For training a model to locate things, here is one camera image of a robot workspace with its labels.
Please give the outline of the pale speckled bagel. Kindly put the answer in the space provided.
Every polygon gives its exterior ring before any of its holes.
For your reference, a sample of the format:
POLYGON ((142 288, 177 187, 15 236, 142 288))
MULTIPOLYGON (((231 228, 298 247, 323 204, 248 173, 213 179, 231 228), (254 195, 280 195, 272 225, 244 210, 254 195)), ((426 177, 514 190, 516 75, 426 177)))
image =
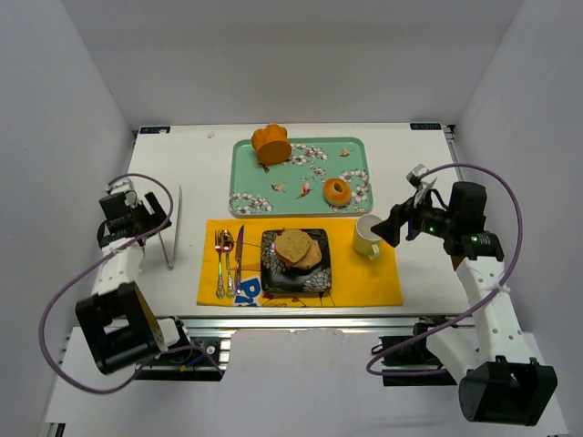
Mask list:
POLYGON ((294 265, 297 269, 312 269, 322 260, 322 253, 317 241, 313 240, 306 254, 294 265))

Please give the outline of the green floral serving tray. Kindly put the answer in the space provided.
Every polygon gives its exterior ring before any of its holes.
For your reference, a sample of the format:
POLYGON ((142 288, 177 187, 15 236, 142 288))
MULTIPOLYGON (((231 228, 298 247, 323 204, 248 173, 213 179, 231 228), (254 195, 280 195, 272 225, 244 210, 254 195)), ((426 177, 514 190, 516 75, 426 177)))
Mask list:
POLYGON ((263 167, 251 142, 232 151, 229 210, 233 216, 358 216, 373 208, 373 188, 364 143, 356 137, 291 140, 291 156, 263 167), (338 178, 351 190, 346 206, 329 204, 325 182, 338 178))

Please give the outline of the golden glazed bagel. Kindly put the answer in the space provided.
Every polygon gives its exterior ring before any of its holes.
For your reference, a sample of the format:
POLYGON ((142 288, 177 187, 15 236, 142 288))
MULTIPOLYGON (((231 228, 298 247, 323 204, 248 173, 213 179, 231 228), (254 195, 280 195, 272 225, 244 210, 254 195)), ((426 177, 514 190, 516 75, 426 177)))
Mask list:
POLYGON ((329 178, 323 185, 323 197, 326 202, 335 207, 344 207, 352 197, 350 186, 340 178, 329 178))

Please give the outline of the iridescent table knife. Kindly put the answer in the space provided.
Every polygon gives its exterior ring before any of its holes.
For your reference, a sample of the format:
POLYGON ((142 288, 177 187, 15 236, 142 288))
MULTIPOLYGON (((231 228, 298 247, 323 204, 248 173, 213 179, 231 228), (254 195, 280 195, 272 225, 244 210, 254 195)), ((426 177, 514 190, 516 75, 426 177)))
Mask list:
POLYGON ((242 266, 242 251, 244 246, 244 230, 245 226, 241 225, 238 236, 236 239, 235 245, 235 260, 236 260, 236 269, 235 269, 235 290, 236 294, 239 295, 241 292, 240 283, 241 283, 241 266, 242 266))

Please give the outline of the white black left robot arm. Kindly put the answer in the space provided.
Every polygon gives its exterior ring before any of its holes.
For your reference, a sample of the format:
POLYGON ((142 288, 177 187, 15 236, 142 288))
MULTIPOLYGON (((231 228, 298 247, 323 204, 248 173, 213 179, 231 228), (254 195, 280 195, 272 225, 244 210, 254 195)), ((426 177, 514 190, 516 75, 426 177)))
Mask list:
MULTIPOLYGON (((128 178, 116 181, 99 201, 105 220, 97 241, 100 265, 92 295, 75 313, 97 367, 104 374, 126 368, 163 351, 181 353, 188 344, 182 322, 157 318, 141 293, 137 277, 147 237, 171 227, 153 192, 139 198, 128 178)), ((211 297, 212 265, 219 254, 210 233, 219 227, 243 228, 244 243, 255 247, 243 266, 239 291, 230 306, 256 308, 351 308, 400 306, 402 292, 392 249, 370 260, 357 253, 349 237, 353 219, 211 220, 203 245, 197 302, 218 306, 211 297)))

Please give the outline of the black floral square plate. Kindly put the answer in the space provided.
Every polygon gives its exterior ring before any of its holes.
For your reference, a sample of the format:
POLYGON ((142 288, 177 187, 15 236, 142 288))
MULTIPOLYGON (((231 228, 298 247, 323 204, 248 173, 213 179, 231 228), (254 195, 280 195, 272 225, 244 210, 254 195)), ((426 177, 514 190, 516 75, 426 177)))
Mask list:
POLYGON ((302 229, 318 245, 322 259, 309 269, 286 265, 276 255, 275 240, 281 229, 261 235, 261 286, 269 293, 325 293, 332 289, 332 262, 328 234, 324 229, 302 229))

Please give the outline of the blue corner label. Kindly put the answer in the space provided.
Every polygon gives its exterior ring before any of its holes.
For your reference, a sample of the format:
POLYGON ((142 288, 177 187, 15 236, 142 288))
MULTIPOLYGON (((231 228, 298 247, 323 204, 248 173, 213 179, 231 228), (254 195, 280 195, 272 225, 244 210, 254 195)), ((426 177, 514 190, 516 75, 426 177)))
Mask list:
POLYGON ((170 131, 170 127, 141 127, 139 130, 140 135, 165 135, 170 131))
POLYGON ((441 130, 440 123, 413 122, 409 124, 412 130, 441 130))

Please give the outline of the brown bread slice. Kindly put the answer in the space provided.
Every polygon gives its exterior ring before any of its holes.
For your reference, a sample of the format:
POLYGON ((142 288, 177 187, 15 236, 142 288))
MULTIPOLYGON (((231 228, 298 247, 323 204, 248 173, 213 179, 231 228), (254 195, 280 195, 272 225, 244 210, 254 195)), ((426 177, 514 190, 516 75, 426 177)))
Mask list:
POLYGON ((297 264, 309 251, 312 238, 300 229, 284 229, 274 240, 276 254, 288 265, 297 264))

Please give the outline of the aluminium table frame rail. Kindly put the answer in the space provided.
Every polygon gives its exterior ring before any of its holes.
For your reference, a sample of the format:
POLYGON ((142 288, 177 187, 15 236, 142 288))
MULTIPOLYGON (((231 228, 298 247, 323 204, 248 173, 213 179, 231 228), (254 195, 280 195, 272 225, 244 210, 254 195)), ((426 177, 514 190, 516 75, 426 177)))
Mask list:
POLYGON ((407 329, 416 323, 436 320, 429 317, 382 316, 349 317, 344 315, 326 315, 324 317, 196 317, 181 318, 184 325, 190 330, 305 330, 305 329, 407 329))

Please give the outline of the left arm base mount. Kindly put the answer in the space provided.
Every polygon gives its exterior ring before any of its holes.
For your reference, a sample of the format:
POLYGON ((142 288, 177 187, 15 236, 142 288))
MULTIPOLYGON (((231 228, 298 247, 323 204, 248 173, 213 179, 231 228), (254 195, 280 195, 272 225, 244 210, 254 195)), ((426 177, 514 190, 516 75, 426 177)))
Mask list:
POLYGON ((219 382, 226 372, 232 331, 185 327, 178 349, 147 364, 138 381, 219 382))

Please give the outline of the left blue corner label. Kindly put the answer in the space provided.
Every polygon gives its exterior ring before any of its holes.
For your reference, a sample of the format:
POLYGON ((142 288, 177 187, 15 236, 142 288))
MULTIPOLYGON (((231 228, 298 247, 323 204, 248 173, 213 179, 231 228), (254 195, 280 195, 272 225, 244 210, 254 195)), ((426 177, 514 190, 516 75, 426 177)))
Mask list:
POLYGON ((140 135, 165 135, 170 131, 170 127, 141 127, 139 130, 140 135))

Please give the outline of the metal serving tongs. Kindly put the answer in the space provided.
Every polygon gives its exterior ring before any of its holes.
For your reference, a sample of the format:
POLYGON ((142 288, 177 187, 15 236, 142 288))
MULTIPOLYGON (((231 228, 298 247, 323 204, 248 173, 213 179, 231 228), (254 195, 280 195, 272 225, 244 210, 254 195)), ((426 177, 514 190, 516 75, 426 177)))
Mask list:
POLYGON ((171 226, 159 233, 159 242, 167 269, 173 270, 178 257, 179 235, 182 218, 183 189, 177 185, 173 191, 174 209, 171 216, 171 226))

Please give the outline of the pale green white mug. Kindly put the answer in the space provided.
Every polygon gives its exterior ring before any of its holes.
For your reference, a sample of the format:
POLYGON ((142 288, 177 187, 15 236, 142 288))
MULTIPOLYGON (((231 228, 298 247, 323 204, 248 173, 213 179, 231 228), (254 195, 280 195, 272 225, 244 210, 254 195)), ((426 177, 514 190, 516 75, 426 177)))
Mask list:
POLYGON ((375 215, 364 215, 356 220, 353 233, 353 249, 371 260, 380 257, 380 242, 382 239, 372 232, 372 227, 383 220, 375 215))

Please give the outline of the iridescent spoon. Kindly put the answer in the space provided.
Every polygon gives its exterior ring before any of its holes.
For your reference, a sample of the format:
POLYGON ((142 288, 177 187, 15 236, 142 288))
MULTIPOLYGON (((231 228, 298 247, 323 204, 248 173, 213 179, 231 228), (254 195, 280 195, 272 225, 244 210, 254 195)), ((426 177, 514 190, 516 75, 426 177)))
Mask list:
POLYGON ((232 272, 231 272, 230 254, 234 250, 234 239, 232 237, 232 234, 227 229, 224 229, 222 231, 222 245, 223 245, 223 251, 224 251, 225 256, 226 256, 226 268, 227 268, 227 277, 228 277, 227 296, 229 299, 233 300, 235 298, 235 295, 236 295, 236 290, 235 290, 234 279, 232 277, 232 272))

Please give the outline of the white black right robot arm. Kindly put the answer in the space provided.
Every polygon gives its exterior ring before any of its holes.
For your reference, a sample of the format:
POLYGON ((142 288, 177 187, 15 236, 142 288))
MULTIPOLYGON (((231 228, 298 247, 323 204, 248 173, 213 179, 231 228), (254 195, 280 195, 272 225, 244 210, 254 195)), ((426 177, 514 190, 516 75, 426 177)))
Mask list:
POLYGON ((503 287, 504 252, 496 234, 485 229, 486 189, 456 182, 447 204, 436 207, 432 184, 412 182, 415 193, 392 208, 387 242, 395 247, 406 226, 407 240, 425 233, 444 242, 445 253, 465 291, 477 343, 455 326, 426 331, 425 347, 457 384, 461 412, 470 422, 533 427, 555 389, 553 367, 538 362, 519 326, 503 287))

